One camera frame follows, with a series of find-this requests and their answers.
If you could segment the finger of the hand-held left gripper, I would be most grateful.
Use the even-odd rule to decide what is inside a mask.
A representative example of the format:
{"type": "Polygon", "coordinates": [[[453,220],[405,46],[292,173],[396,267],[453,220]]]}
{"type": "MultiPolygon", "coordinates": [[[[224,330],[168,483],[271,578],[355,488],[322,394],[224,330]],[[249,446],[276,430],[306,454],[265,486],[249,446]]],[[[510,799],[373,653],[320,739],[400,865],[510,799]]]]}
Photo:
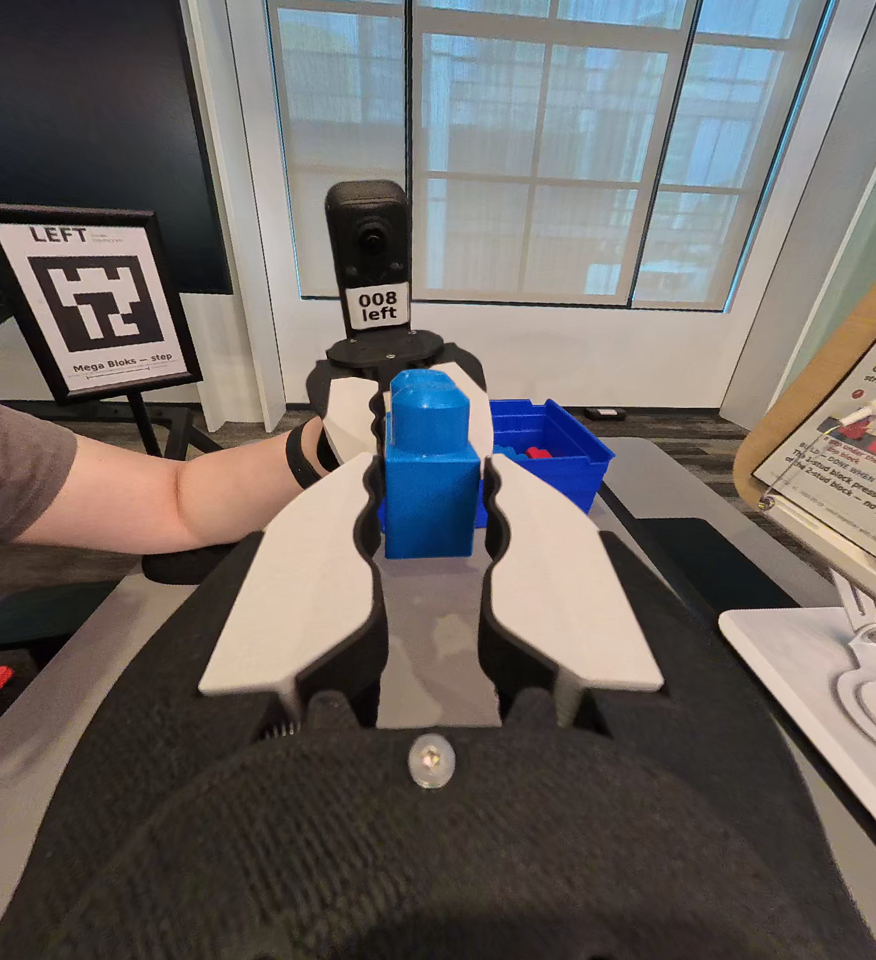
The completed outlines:
{"type": "Polygon", "coordinates": [[[478,457],[490,457],[493,452],[493,420],[486,389],[479,386],[457,362],[440,363],[438,371],[450,377],[468,398],[468,442],[478,457]]]}
{"type": "Polygon", "coordinates": [[[379,393],[372,379],[336,377],[329,382],[325,437],[340,466],[363,453],[380,454],[377,414],[372,408],[379,393]]]}

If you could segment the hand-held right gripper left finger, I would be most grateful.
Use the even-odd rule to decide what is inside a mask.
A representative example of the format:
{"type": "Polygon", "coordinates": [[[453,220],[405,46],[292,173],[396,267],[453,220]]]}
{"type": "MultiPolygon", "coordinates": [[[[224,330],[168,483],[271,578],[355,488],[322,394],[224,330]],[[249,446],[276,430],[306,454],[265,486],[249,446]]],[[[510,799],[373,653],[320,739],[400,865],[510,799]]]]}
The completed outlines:
{"type": "Polygon", "coordinates": [[[361,453],[300,495],[198,588],[210,651],[198,680],[222,706],[257,697],[301,723],[320,693],[357,723],[379,719],[388,623],[374,554],[381,543],[377,456],[361,453]]]}

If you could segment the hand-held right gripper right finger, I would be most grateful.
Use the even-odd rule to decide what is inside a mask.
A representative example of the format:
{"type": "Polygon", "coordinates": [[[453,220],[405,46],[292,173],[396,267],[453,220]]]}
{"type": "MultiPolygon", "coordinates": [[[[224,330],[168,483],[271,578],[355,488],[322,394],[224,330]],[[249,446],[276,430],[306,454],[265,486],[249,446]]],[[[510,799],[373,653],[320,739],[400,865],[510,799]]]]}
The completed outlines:
{"type": "Polygon", "coordinates": [[[501,719],[525,690],[544,690],[561,726],[595,691],[658,694],[664,677],[599,528],[566,496],[495,453],[478,659],[501,719]]]}

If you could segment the blue two-stud block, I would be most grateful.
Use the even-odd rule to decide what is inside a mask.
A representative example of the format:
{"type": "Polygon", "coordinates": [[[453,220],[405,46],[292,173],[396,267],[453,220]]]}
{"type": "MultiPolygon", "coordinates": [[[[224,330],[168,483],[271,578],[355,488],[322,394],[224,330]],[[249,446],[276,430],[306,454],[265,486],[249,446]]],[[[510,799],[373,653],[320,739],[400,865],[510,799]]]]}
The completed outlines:
{"type": "Polygon", "coordinates": [[[468,438],[470,403],[451,377],[407,369],[391,384],[386,417],[385,555],[472,554],[481,459],[468,438]]]}

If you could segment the blue plastic bin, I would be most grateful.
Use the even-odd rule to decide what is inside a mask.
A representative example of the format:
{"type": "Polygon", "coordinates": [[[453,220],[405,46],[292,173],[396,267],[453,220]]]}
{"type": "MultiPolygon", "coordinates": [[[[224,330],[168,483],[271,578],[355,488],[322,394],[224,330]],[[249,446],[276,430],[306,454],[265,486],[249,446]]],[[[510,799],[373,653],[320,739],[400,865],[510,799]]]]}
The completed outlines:
{"type": "Polygon", "coordinates": [[[612,451],[552,400],[543,404],[493,400],[490,405],[493,445],[549,450],[552,459],[516,463],[588,513],[614,457],[612,451]]]}

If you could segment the person's left forearm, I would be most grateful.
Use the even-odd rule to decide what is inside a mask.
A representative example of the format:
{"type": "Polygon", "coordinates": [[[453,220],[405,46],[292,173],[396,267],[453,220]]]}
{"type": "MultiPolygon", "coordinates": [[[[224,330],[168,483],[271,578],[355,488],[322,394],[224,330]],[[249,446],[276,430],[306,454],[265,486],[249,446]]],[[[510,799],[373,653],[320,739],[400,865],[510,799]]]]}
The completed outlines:
{"type": "Polygon", "coordinates": [[[287,439],[180,462],[80,437],[59,492],[14,542],[137,555],[236,543],[302,492],[287,439]]]}

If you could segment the black wristwatch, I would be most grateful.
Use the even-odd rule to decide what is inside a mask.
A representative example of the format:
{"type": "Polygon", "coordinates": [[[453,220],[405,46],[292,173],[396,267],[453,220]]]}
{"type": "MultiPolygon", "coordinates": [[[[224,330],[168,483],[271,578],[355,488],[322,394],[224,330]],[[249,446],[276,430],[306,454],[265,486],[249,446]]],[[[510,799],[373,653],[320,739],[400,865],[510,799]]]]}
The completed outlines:
{"type": "Polygon", "coordinates": [[[324,422],[318,416],[286,435],[285,456],[288,468],[302,490],[314,486],[340,466],[324,422]]]}

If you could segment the black desk mat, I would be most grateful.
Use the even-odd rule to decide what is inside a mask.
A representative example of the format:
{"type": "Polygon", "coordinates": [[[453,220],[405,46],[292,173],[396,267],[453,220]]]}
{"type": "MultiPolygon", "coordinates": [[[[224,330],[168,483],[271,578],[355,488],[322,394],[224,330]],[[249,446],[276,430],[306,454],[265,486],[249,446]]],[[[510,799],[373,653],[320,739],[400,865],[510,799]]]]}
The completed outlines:
{"type": "Polygon", "coordinates": [[[640,522],[660,552],[716,617],[727,611],[794,609],[798,602],[706,520],[640,522]]]}

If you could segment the black sign easel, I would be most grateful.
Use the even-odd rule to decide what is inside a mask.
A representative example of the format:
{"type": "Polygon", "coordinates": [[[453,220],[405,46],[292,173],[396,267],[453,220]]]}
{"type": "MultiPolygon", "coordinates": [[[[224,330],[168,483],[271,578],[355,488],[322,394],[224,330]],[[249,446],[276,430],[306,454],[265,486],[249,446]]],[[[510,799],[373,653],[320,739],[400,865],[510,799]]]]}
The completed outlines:
{"type": "Polygon", "coordinates": [[[141,389],[126,385],[80,390],[65,401],[9,400],[1,404],[51,423],[131,423],[147,454],[173,461],[184,461],[190,449],[200,453],[223,449],[195,425],[190,406],[150,404],[141,389]]]}

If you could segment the white stand base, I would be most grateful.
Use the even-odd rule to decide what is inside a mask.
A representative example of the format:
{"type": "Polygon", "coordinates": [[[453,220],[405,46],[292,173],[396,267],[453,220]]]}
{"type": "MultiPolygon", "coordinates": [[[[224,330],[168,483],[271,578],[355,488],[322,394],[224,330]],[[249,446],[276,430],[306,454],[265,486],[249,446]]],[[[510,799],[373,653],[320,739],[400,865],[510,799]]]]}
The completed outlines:
{"type": "Polygon", "coordinates": [[[719,626],[834,773],[876,821],[876,744],[842,710],[834,683],[852,668],[842,606],[729,610],[719,626]]]}

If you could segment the framed marker code sign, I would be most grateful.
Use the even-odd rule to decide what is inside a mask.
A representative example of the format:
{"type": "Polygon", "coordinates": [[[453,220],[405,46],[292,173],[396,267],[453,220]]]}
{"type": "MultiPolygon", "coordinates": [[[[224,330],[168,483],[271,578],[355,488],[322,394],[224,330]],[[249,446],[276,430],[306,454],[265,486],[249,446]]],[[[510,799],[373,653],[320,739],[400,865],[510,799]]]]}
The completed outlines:
{"type": "Polygon", "coordinates": [[[0,290],[57,403],[203,379],[153,210],[0,203],[0,290]]]}

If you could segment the large black display panel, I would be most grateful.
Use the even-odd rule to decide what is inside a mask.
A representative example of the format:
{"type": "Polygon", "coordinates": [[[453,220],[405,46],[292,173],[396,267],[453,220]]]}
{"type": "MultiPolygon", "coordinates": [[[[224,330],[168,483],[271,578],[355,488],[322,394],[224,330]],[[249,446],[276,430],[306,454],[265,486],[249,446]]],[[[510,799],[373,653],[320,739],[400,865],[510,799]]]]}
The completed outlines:
{"type": "Polygon", "coordinates": [[[174,1],[0,1],[0,204],[151,210],[180,293],[232,284],[174,1]]]}

